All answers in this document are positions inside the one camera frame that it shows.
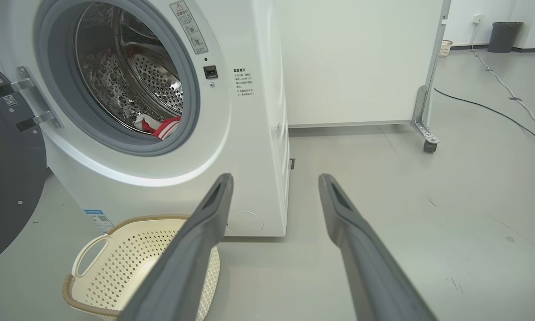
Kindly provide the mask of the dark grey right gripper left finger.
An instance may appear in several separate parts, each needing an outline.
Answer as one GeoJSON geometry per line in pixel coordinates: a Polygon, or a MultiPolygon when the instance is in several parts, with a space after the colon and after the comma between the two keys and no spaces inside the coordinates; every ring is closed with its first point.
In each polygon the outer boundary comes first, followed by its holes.
{"type": "Polygon", "coordinates": [[[219,175],[118,321],[196,321],[209,258],[224,238],[232,195],[232,175],[219,175]]]}

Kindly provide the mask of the blue energy label sticker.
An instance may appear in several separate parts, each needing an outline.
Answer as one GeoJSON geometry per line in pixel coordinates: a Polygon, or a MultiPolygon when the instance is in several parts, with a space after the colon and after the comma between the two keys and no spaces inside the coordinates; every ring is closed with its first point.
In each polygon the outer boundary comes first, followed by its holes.
{"type": "Polygon", "coordinates": [[[84,210],[84,212],[94,221],[103,234],[107,234],[114,227],[114,224],[109,221],[102,210],[84,210]]]}

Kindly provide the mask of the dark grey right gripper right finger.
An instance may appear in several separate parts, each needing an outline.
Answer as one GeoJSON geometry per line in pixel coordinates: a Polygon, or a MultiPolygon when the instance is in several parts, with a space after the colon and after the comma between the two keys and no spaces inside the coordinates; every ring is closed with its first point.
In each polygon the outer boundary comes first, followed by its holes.
{"type": "Polygon", "coordinates": [[[319,176],[327,232],[340,249],[358,321],[437,321],[338,181],[319,176]]]}

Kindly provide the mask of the white partition panel on casters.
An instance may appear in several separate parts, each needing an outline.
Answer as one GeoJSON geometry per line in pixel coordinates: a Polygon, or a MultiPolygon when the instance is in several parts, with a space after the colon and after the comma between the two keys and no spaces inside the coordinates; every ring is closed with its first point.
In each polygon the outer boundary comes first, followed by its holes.
{"type": "Polygon", "coordinates": [[[410,124],[428,104],[451,0],[275,0],[290,128],[410,124]]]}

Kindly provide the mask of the white front-load washing machine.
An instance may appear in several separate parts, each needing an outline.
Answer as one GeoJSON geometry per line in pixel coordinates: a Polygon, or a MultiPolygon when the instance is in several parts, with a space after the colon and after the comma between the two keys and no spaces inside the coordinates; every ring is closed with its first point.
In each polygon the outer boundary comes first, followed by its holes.
{"type": "Polygon", "coordinates": [[[190,214],[233,176],[226,236],[284,236],[289,138],[273,0],[184,0],[208,46],[195,54],[170,4],[180,0],[0,0],[0,72],[28,66],[63,128],[37,127],[46,166],[84,210],[114,225],[190,214]],[[204,66],[216,66],[206,79],[204,66]],[[252,97],[237,97],[249,68],[252,97]],[[139,115],[181,117],[165,140],[139,115]]]}

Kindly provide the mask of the cream perforated laundry basket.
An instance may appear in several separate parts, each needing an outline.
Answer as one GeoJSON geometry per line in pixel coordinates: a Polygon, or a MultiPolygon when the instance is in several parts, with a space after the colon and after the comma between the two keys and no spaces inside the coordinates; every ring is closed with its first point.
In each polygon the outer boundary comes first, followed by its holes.
{"type": "Polygon", "coordinates": [[[187,220],[187,215],[131,218],[91,240],[74,260],[62,298],[73,309],[117,321],[187,220]]]}

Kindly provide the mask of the red and white garment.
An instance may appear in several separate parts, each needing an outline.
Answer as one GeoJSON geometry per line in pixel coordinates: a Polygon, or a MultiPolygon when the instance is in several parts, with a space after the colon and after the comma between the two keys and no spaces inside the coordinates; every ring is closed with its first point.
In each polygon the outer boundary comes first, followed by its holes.
{"type": "Polygon", "coordinates": [[[173,117],[159,122],[149,115],[139,115],[134,121],[134,127],[141,132],[152,134],[160,140],[165,140],[170,136],[180,123],[181,117],[173,117]]]}

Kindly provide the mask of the washing machine glass door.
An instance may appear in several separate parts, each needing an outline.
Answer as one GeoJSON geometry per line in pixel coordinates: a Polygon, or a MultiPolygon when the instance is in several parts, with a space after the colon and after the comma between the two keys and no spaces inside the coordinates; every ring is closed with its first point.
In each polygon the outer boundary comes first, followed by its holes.
{"type": "MultiPolygon", "coordinates": [[[[0,72],[0,85],[7,82],[0,72]]],[[[33,215],[45,185],[47,155],[41,130],[18,128],[33,115],[21,94],[0,97],[0,254],[33,215]]]]}

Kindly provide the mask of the dark grey trash bin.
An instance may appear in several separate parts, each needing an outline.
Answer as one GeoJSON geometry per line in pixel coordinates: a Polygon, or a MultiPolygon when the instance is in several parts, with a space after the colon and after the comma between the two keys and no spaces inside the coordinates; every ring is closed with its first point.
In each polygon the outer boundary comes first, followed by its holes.
{"type": "Polygon", "coordinates": [[[511,52],[523,24],[523,22],[494,22],[487,51],[490,53],[511,52]]]}

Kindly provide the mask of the printed text notice sticker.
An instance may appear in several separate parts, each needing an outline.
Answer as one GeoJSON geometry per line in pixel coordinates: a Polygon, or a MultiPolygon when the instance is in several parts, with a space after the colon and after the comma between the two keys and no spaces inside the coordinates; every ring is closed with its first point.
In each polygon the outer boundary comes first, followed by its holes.
{"type": "Polygon", "coordinates": [[[255,93],[254,77],[249,68],[234,68],[233,90],[237,97],[252,97],[255,93]]]}

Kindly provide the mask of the grey warning sticker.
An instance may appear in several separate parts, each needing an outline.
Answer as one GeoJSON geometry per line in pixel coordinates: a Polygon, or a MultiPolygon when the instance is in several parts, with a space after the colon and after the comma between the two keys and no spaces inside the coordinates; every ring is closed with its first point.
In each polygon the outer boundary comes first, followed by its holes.
{"type": "Polygon", "coordinates": [[[208,53],[208,46],[200,32],[196,20],[184,0],[174,2],[169,5],[184,33],[188,37],[190,45],[195,54],[208,53]]]}

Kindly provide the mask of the metal washer door hinge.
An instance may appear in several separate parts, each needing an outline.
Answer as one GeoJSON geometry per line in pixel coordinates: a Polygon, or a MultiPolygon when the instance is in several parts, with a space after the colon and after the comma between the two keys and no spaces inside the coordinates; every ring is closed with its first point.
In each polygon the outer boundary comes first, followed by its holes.
{"type": "Polygon", "coordinates": [[[45,92],[41,89],[38,81],[28,66],[22,65],[16,68],[18,81],[4,82],[0,85],[0,99],[13,96],[16,93],[26,93],[29,99],[28,105],[37,111],[37,115],[16,124],[20,132],[27,132],[41,126],[43,123],[49,123],[54,128],[63,128],[57,112],[45,97],[45,92]]]}

